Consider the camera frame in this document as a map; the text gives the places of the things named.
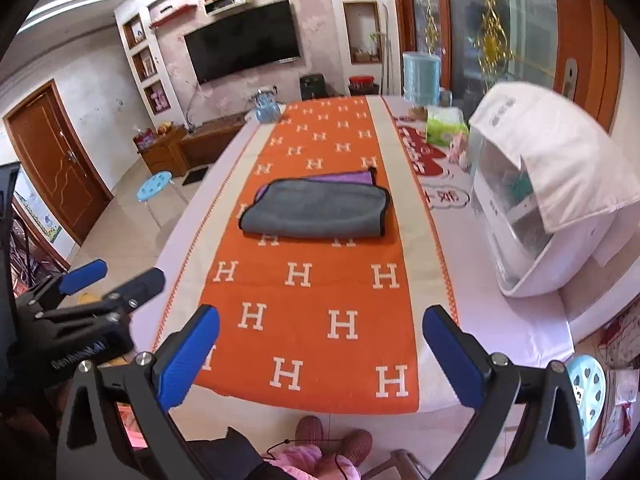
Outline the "purple and grey towel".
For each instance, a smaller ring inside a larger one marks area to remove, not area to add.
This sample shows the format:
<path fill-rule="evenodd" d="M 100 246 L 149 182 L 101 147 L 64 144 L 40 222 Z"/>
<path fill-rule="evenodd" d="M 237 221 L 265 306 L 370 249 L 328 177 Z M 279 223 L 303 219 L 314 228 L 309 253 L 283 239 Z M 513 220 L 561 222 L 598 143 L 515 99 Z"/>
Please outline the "purple and grey towel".
<path fill-rule="evenodd" d="M 296 240 L 378 238 L 385 234 L 390 192 L 376 170 L 283 178 L 263 185 L 239 218 L 246 234 Z"/>

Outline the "blue heart pattern stool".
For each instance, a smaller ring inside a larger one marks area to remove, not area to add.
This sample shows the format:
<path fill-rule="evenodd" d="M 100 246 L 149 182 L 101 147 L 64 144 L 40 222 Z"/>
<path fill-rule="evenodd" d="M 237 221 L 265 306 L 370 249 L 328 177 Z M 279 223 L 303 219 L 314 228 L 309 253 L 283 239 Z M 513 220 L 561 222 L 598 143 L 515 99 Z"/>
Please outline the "blue heart pattern stool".
<path fill-rule="evenodd" d="M 566 370 L 574 390 L 582 435 L 588 437 L 602 414 L 606 378 L 600 362 L 588 354 L 575 354 L 566 362 Z"/>

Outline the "brown wooden door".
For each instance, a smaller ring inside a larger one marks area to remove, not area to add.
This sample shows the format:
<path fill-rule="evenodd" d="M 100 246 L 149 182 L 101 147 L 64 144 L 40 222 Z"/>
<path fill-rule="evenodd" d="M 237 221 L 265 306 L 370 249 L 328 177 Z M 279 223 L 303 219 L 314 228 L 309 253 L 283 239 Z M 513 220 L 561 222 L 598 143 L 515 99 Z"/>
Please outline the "brown wooden door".
<path fill-rule="evenodd" d="M 73 241 L 84 244 L 113 194 L 80 142 L 55 81 L 22 99 L 3 123 L 39 196 Z"/>

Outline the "blue plastic stool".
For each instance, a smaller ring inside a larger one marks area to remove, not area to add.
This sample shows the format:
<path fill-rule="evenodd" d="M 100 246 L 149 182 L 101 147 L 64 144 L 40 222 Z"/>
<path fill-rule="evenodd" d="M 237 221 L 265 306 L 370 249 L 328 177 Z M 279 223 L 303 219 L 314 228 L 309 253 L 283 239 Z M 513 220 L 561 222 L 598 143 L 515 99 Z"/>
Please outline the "blue plastic stool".
<path fill-rule="evenodd" d="M 154 210 L 152 209 L 150 201 L 152 198 L 160 195 L 160 193 L 163 193 L 166 188 L 172 188 L 180 200 L 182 200 L 186 205 L 189 203 L 186 196 L 180 190 L 180 186 L 175 182 L 174 176 L 168 170 L 162 170 L 156 174 L 152 174 L 149 179 L 146 179 L 142 183 L 136 194 L 137 201 L 145 206 L 145 209 L 148 211 L 152 220 L 159 229 L 161 229 L 163 225 L 160 223 L 160 220 L 158 220 Z"/>

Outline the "pink knitted slipper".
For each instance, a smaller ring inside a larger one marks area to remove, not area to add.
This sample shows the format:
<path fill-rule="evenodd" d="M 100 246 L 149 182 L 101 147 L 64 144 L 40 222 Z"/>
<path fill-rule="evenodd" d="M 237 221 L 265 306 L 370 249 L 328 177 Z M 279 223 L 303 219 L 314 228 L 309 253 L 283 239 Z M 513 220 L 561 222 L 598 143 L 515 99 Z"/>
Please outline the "pink knitted slipper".
<path fill-rule="evenodd" d="M 369 457 L 373 437 L 367 430 L 355 429 L 341 439 L 329 439 L 324 435 L 322 421 L 306 415 L 296 425 L 294 443 L 308 463 L 319 466 L 333 462 L 347 471 L 349 467 L 358 468 Z"/>

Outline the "wooden tv cabinet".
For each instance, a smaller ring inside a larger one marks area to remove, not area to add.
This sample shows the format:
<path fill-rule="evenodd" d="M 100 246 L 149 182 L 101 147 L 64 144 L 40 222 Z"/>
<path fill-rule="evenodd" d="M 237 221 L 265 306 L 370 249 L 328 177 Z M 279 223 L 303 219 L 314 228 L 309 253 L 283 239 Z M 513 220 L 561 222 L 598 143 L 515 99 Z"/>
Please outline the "wooden tv cabinet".
<path fill-rule="evenodd" d="M 193 168 L 216 162 L 245 123 L 245 114 L 238 113 L 204 122 L 193 132 L 184 125 L 171 126 L 138 153 L 152 174 L 166 170 L 183 177 Z"/>

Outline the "white plastic storage box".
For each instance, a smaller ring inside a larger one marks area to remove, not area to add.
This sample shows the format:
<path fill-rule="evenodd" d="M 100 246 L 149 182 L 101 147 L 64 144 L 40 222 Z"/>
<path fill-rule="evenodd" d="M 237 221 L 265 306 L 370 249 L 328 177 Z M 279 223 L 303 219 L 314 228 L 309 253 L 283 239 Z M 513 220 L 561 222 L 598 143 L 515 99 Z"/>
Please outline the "white plastic storage box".
<path fill-rule="evenodd" d="M 472 199 L 504 296 L 609 263 L 639 227 L 639 178 L 600 124 L 559 93 L 499 82 L 470 119 Z"/>

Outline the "orange H pattern blanket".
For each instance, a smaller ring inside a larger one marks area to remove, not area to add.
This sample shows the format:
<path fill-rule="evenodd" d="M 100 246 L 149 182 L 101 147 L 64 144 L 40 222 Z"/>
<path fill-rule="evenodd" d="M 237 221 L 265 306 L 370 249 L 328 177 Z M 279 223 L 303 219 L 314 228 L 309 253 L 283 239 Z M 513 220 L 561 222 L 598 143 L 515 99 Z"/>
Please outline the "orange H pattern blanket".
<path fill-rule="evenodd" d="M 268 185 L 373 170 L 390 193 L 373 240 L 288 240 L 242 232 Z M 390 106 L 379 96 L 289 105 L 249 126 L 196 193 L 192 228 L 160 261 L 156 341 L 201 304 L 220 332 L 196 381 L 223 396 L 329 414 L 404 414 L 454 405 L 422 336 L 432 304 L 457 310 L 435 221 Z"/>

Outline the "pink block pig figure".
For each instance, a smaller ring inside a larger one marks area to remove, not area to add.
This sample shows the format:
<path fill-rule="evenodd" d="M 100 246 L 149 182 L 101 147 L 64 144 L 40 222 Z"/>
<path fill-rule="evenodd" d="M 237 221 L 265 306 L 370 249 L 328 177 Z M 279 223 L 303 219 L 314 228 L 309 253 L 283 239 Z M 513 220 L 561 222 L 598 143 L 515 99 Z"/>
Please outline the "pink block pig figure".
<path fill-rule="evenodd" d="M 459 166 L 463 170 L 468 168 L 470 166 L 468 145 L 468 135 L 464 132 L 456 133 L 449 143 L 448 162 Z"/>

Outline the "pink printed tablecloth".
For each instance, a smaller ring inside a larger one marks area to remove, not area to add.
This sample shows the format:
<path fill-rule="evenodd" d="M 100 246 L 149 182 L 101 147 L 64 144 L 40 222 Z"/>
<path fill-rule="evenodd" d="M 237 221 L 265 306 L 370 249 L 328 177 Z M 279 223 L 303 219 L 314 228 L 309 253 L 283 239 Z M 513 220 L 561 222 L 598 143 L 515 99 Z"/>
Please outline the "pink printed tablecloth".
<path fill-rule="evenodd" d="M 456 312 L 447 312 L 488 351 L 503 352 L 515 363 L 544 366 L 569 356 L 573 343 L 560 298 L 555 294 L 526 299 L 503 296 L 480 222 L 473 211 L 469 176 L 451 165 L 442 150 L 422 141 L 420 129 L 405 120 L 408 107 L 403 100 L 382 99 L 390 106 L 435 221 L 457 306 Z M 165 249 L 181 247 L 176 237 L 180 226 L 194 226 L 196 217 L 190 211 L 190 205 L 171 233 L 160 258 Z M 157 264 L 166 276 L 165 290 L 137 310 L 132 320 L 134 343 L 140 350 L 154 350 L 162 342 L 155 340 L 160 300 L 167 289 L 167 275 L 160 258 Z"/>

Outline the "blue snow globe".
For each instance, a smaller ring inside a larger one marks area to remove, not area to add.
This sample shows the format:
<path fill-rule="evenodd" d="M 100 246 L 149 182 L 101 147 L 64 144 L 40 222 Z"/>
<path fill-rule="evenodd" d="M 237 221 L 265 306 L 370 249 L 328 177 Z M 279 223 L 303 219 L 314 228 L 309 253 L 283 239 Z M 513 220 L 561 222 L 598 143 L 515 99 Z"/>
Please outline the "blue snow globe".
<path fill-rule="evenodd" d="M 281 110 L 277 94 L 276 87 L 265 87 L 257 90 L 252 96 L 255 116 L 261 124 L 274 124 L 280 120 Z"/>

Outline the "green tissue pack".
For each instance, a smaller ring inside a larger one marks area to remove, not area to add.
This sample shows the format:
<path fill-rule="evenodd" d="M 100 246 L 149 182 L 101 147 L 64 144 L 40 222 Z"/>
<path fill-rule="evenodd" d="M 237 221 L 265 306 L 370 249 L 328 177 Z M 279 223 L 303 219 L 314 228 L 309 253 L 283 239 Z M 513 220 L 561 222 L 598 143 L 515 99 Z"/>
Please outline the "green tissue pack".
<path fill-rule="evenodd" d="M 459 134 L 469 134 L 462 110 L 455 106 L 430 106 L 427 109 L 426 140 L 428 143 L 448 148 Z"/>

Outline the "black air fryer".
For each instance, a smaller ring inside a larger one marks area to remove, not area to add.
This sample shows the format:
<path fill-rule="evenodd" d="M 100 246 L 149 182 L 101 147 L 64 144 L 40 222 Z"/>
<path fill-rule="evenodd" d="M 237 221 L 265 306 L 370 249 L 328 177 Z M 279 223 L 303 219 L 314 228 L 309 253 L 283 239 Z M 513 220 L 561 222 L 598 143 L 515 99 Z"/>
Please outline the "black air fryer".
<path fill-rule="evenodd" d="M 325 99 L 329 96 L 322 74 L 309 74 L 299 78 L 300 96 L 303 101 Z"/>

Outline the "light blue table lamp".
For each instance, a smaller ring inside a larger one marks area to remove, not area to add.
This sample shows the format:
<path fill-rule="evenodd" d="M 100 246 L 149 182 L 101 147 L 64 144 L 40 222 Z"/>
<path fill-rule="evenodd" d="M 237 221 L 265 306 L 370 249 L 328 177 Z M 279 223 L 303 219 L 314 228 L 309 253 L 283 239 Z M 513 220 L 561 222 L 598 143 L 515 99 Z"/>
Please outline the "light blue table lamp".
<path fill-rule="evenodd" d="M 409 116 L 427 121 L 428 108 L 440 98 L 440 57 L 425 52 L 402 54 L 402 96 L 410 104 Z"/>

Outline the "black wall television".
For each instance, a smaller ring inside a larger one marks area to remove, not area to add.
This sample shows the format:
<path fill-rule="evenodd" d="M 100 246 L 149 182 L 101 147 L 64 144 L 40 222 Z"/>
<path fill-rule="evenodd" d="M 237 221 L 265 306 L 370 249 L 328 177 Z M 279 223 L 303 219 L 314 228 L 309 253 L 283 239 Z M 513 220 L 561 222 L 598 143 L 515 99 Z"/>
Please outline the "black wall television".
<path fill-rule="evenodd" d="M 199 84 L 300 57 L 292 4 L 242 11 L 184 36 Z"/>

